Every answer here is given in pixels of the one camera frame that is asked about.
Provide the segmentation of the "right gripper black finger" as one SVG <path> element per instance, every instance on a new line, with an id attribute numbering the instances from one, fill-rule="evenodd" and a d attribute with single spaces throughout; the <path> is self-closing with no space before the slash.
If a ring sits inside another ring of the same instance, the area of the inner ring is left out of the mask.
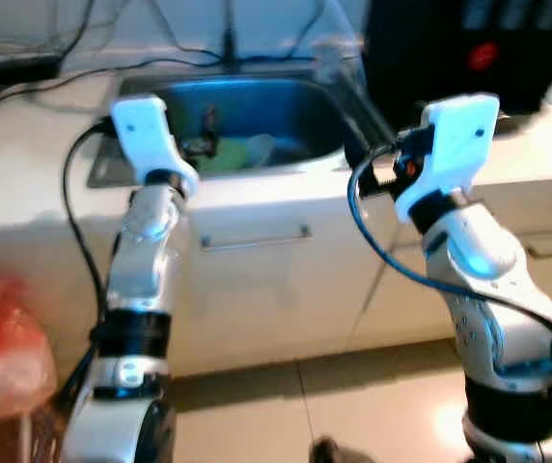
<path id="1" fill-rule="evenodd" d="M 365 121 L 346 118 L 347 140 L 345 141 L 345 160 L 347 166 L 357 167 L 364 162 L 372 150 L 372 132 Z"/>

